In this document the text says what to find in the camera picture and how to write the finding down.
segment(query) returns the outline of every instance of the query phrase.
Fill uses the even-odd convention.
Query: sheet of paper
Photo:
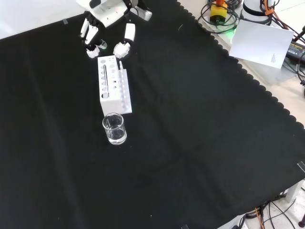
[[[294,32],[240,20],[230,56],[281,68]]]

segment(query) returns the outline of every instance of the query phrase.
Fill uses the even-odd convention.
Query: table
[[[195,18],[200,16],[200,10],[205,3],[202,1],[186,1],[179,0],[181,5],[183,5]],[[236,12],[239,15],[242,7],[239,7]],[[211,30],[211,28],[201,21],[201,24],[207,30]],[[215,39],[223,46],[227,51],[231,48],[231,41],[228,39],[226,35],[213,35]],[[263,66],[261,64],[245,61],[242,59],[238,59],[239,63],[243,66],[244,69],[247,70],[261,85],[263,85],[266,90],[270,91],[273,96],[278,98],[279,102],[281,102],[286,109],[289,110],[291,115],[296,117],[297,121],[302,123],[305,126],[305,99],[304,99],[304,87],[300,85],[299,79],[296,74],[292,73],[290,70],[284,67],[281,70],[276,70],[271,67]],[[293,185],[287,192],[286,200],[288,202],[292,202],[299,192],[303,180]],[[232,225],[238,224],[241,216],[238,216],[228,222],[226,225],[221,227],[221,229],[232,228]]]
[[[175,1],[147,3],[149,24],[128,18],[133,113],[119,147],[102,129],[83,16],[0,42],[3,228],[212,229],[301,179],[301,126]],[[123,32],[105,34],[104,55]]]

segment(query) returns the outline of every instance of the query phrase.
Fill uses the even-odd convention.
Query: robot
[[[240,18],[259,24],[270,25],[275,0],[244,0]]]
[[[82,25],[80,38],[86,47],[90,58],[99,55],[100,48],[106,49],[107,43],[99,38],[98,33],[106,31],[107,27],[113,25],[130,11],[145,21],[149,21],[152,12],[149,11],[143,0],[77,0],[77,3],[86,9],[87,17]],[[127,24],[125,39],[133,41],[135,25]],[[119,43],[115,49],[120,50],[124,57],[130,48],[130,44]]]

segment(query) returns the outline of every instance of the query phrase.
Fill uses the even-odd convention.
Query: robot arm
[[[89,12],[81,28],[80,38],[91,58],[98,56],[99,48],[107,47],[103,40],[97,40],[97,33],[102,28],[114,24],[129,10],[146,21],[152,16],[143,0],[77,0],[77,2]]]

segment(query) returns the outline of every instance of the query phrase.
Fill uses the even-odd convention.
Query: scalloped edge
[[[199,25],[204,31],[206,31],[207,33],[210,34],[210,38],[212,38],[213,41],[225,52],[226,56],[229,57],[229,52],[226,49],[224,49],[222,45],[219,44],[219,41],[205,27],[203,27],[203,25],[201,23],[198,23],[198,20],[193,16],[193,14],[190,13],[180,2],[178,2],[178,0],[175,0],[175,2],[178,5],[178,7],[181,8],[188,17],[192,18],[193,21],[197,25]],[[272,96],[272,93],[270,91],[267,91],[266,88],[263,85],[261,85],[258,80],[254,79],[254,77],[251,74],[248,74],[248,71],[243,68],[243,65],[241,63],[239,63],[238,59],[236,59],[234,57],[230,57],[230,58],[233,58],[234,60],[236,60],[236,64],[240,67],[241,71],[246,73],[246,76],[255,83],[255,85],[258,87],[259,90],[263,90],[265,92],[266,96],[268,96],[272,100],[274,100],[276,102],[276,104],[284,110],[284,112],[287,114],[288,118],[292,119],[295,122],[297,128],[300,128],[303,131],[302,132],[303,135],[305,135],[305,126],[302,123],[298,122],[296,120],[296,117],[294,117],[293,115],[290,114],[290,111],[285,108],[284,104],[279,102],[278,98]]]

